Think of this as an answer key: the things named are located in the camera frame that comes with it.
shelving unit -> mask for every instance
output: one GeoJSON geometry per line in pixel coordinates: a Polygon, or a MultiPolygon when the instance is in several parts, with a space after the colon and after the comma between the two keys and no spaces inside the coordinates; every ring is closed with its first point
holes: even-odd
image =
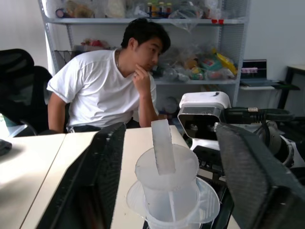
{"type": "MultiPolygon", "coordinates": [[[[182,82],[167,82],[156,79],[157,85],[205,85],[216,84],[222,91],[226,92],[231,100],[233,106],[236,105],[241,68],[244,59],[244,46],[246,39],[246,32],[249,20],[250,3],[251,0],[219,0],[222,10],[233,11],[235,18],[226,20],[211,20],[211,19],[150,19],[153,22],[160,23],[166,26],[174,26],[179,23],[195,23],[200,28],[214,27],[218,29],[217,36],[214,37],[218,41],[218,51],[228,58],[232,59],[238,65],[238,74],[236,80],[190,80],[185,83],[182,82]]],[[[134,19],[122,18],[49,18],[45,14],[45,4],[43,0],[38,0],[41,15],[44,22],[46,35],[51,51],[51,56],[54,64],[55,72],[59,71],[58,61],[55,55],[54,39],[50,32],[49,25],[57,24],[66,26],[69,38],[70,47],[74,46],[74,39],[72,28],[74,26],[86,25],[123,25],[127,26],[129,22],[134,19]]]]}

black office chair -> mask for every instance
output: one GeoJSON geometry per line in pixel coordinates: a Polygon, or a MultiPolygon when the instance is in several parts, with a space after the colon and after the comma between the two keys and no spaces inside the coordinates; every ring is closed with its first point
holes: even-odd
{"type": "Polygon", "coordinates": [[[47,130],[45,97],[51,77],[45,68],[34,66],[26,51],[0,51],[0,113],[17,125],[26,124],[35,135],[47,130]]]}

shelf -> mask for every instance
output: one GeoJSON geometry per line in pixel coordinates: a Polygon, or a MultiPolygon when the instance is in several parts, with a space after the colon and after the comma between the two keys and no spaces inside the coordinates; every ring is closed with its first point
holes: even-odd
{"type": "MultiPolygon", "coordinates": [[[[63,24],[63,25],[92,25],[92,24],[128,24],[135,18],[48,18],[45,17],[47,23],[63,24]]],[[[179,24],[179,23],[196,23],[198,25],[221,26],[227,24],[244,24],[245,19],[149,19],[159,24],[179,24]]]]}
{"type": "Polygon", "coordinates": [[[187,82],[170,82],[155,80],[156,85],[205,85],[205,84],[236,84],[237,80],[189,80],[187,82]]]}

